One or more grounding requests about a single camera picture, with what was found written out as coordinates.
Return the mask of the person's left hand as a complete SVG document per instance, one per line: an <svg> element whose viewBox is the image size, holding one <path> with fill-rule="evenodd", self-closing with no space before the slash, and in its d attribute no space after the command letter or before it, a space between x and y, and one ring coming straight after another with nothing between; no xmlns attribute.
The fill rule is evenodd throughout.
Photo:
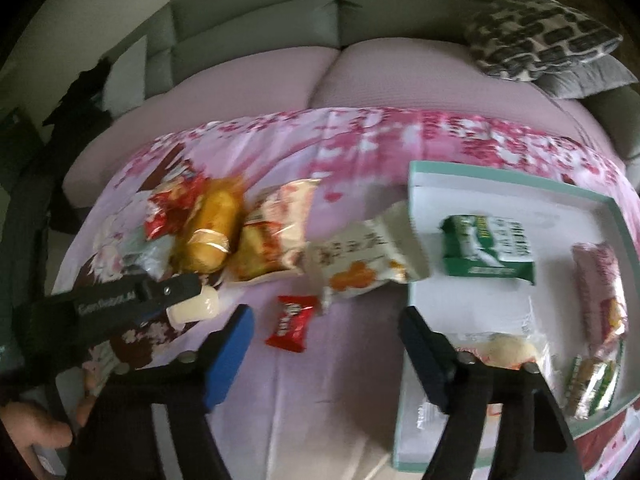
<svg viewBox="0 0 640 480"><path fill-rule="evenodd" d="M67 422L55 419L32 401L17 400L15 379L9 374L1 377L1 425L13 442L22 462L36 479L55 479L35 452L42 448L68 448L74 432Z"/></svg>

